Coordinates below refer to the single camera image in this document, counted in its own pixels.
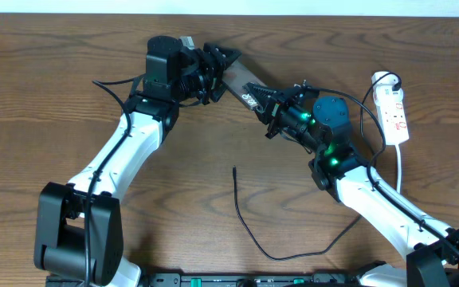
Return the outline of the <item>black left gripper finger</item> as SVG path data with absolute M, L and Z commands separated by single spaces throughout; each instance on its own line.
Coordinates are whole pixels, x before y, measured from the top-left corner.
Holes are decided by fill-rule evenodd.
M 241 51 L 238 49 L 225 48 L 214 43 L 205 43 L 203 51 L 224 66 L 231 66 L 241 56 Z
M 223 82 L 221 82 L 219 85 L 217 85 L 212 90 L 212 93 L 210 95 L 210 100 L 214 103 L 219 102 L 219 100 L 222 98 L 226 90 L 227 90 L 226 85 Z

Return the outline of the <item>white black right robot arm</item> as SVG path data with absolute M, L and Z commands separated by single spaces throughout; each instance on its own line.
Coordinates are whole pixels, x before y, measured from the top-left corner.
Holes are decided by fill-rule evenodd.
M 352 143 L 346 93 L 310 85 L 285 90 L 248 83 L 243 99 L 267 127 L 315 157 L 316 185 L 365 218 L 406 261 L 381 264 L 357 276 L 364 286 L 459 286 L 459 229 L 438 220 L 397 192 Z

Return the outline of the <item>smartphone with Galaxy screen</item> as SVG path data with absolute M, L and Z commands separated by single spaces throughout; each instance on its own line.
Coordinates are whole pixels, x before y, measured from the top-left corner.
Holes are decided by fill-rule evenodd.
M 224 73 L 223 84 L 250 111 L 256 111 L 260 106 L 244 86 L 248 83 L 265 86 L 255 74 L 249 71 L 239 60 L 236 60 Z

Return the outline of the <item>white power strip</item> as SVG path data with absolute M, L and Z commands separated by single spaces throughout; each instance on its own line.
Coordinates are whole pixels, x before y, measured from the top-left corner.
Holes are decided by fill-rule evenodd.
M 386 145 L 399 145 L 410 138 L 403 98 L 402 88 L 394 92 L 391 86 L 380 85 L 375 91 L 373 90 L 373 101 Z

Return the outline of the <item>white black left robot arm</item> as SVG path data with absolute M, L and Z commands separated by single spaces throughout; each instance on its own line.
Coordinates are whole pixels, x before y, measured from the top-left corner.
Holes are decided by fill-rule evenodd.
M 118 127 L 95 158 L 66 184 L 40 193 L 33 252 L 36 268 L 83 286 L 137 286 L 141 268 L 124 257 L 120 203 L 147 158 L 174 127 L 187 101 L 217 102 L 224 72 L 237 49 L 191 37 L 156 36 L 147 42 L 144 74 L 128 79 L 118 99 Z

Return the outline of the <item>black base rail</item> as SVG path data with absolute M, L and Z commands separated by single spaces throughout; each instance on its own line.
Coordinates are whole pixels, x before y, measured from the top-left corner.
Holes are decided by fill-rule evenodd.
M 276 286 L 406 286 L 398 276 L 373 274 L 351 276 L 344 273 L 314 273 L 313 275 L 181 275 L 153 273 L 142 276 L 136 286 L 142 287 L 276 287 Z

